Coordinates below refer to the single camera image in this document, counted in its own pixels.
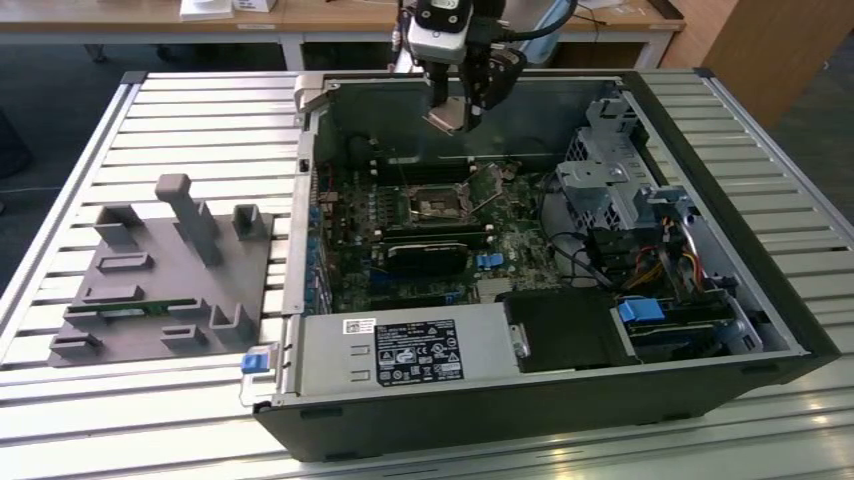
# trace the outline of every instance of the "barcode sticker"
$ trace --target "barcode sticker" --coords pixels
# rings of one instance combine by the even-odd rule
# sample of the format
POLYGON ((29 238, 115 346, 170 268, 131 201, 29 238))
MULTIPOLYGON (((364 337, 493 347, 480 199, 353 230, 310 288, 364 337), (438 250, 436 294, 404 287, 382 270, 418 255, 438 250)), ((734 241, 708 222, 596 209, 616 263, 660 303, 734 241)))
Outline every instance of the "barcode sticker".
POLYGON ((356 335, 358 333, 374 333, 377 325, 376 318, 347 318, 345 319, 345 335, 356 335))

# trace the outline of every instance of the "warning label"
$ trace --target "warning label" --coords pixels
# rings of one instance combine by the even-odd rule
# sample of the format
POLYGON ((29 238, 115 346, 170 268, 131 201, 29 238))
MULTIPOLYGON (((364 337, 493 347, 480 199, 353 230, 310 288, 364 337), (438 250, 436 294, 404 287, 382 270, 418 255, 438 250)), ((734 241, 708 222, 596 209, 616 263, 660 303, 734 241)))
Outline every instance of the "warning label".
POLYGON ((454 320, 374 327, 377 381, 384 387, 464 378, 454 320))

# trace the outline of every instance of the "gray floor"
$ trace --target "gray floor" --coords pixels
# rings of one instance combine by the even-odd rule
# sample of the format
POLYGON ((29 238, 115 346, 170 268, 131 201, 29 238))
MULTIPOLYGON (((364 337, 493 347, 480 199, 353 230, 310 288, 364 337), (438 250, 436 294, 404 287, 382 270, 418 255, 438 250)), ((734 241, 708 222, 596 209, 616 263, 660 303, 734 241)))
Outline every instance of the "gray floor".
MULTIPOLYGON (((0 179, 0 289, 6 288, 59 189, 78 160, 119 79, 129 70, 278 70, 275 46, 225 46, 218 52, 174 47, 165 63, 150 46, 107 49, 110 61, 90 62, 82 47, 0 46, 0 109, 27 143, 35 162, 0 179)), ((329 68, 350 52, 318 52, 329 68)), ((373 63, 382 64, 384 53, 373 63)), ((345 65, 366 68, 362 65, 345 65)), ((849 37, 804 97, 772 132, 849 219, 854 219, 854 37, 849 37)))

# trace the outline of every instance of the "aluminum slotted table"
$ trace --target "aluminum slotted table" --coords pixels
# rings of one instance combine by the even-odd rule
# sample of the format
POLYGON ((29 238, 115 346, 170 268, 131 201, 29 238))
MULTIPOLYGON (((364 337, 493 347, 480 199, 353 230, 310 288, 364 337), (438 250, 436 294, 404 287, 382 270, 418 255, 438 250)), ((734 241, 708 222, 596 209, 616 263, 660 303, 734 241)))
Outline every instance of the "aluminum slotted table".
MULTIPOLYGON (((239 401, 241 355, 54 369, 99 242, 99 206, 170 215, 154 185, 187 173, 214 214, 275 214, 262 341, 279 338, 297 74, 126 76, 0 301, 0 477, 769 478, 844 476, 854 463, 854 232, 714 78, 644 76, 844 356, 704 418, 488 445, 302 464, 239 401)), ((680 178, 662 150, 654 157, 680 178)))

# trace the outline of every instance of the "circuit board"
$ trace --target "circuit board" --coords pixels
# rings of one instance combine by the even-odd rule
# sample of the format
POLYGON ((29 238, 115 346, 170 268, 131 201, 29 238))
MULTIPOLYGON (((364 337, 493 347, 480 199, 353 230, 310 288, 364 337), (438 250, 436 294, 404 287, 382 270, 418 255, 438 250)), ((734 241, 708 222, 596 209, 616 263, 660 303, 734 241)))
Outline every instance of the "circuit board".
POLYGON ((378 185, 365 172, 339 181, 334 192, 321 194, 334 312, 492 302, 496 292, 488 289, 501 293, 560 286, 537 220, 541 179, 542 173, 518 174, 512 161, 476 161, 470 177, 454 184, 378 185), (449 229, 472 229, 454 238, 484 239, 440 242, 465 255, 454 257, 460 268, 453 274, 402 276, 390 271, 388 257, 433 245, 430 239, 446 238, 437 232, 449 229), (389 236, 397 231, 417 240, 393 244, 389 236))

